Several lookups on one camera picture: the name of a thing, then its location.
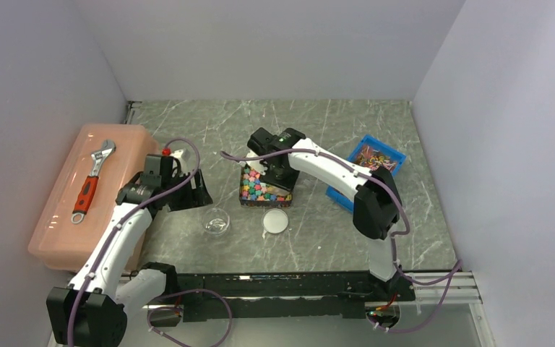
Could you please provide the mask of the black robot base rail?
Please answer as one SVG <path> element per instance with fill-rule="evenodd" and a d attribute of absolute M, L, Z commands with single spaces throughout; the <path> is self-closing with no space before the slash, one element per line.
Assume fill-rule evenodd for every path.
<path fill-rule="evenodd" d="M 416 298 L 399 275 L 368 270 L 294 273 L 177 273 L 151 304 L 182 310 L 184 322 L 211 319 L 339 316 L 363 319 L 375 306 Z"/>

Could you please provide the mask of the tin of star candies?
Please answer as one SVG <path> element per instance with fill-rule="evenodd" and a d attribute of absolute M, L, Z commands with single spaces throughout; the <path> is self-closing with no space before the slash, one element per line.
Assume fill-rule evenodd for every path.
<path fill-rule="evenodd" d="M 289 208 L 291 192 L 260 181 L 260 173 L 249 166 L 241 169 L 238 201 L 242 207 Z"/>

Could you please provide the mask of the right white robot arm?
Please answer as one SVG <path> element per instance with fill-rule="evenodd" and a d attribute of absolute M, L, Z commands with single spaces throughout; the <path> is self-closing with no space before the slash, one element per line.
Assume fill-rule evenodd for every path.
<path fill-rule="evenodd" d="M 248 139 L 250 153 L 244 163 L 260 174 L 260 180 L 283 190 L 292 190 L 300 173 L 312 175 L 335 188 L 353 203 L 352 221 L 368 239 L 369 290 L 378 300 L 403 294 L 393 226 L 410 222 L 395 180 L 384 167 L 372 170 L 351 163 L 321 148 L 302 132 L 287 128 L 272 134 L 260 127 Z"/>

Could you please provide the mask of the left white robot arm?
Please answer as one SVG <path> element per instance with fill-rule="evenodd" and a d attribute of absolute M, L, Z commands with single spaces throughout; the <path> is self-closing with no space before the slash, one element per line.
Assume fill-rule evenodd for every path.
<path fill-rule="evenodd" d="M 148 155 L 116 196 L 109 223 L 82 269 L 66 287 L 51 289 L 46 306 L 55 341 L 66 346 L 118 346 L 127 323 L 146 303 L 178 295 L 174 266 L 149 262 L 120 283 L 138 241 L 164 207 L 188 210 L 212 204 L 198 166 L 184 172 L 172 156 Z"/>

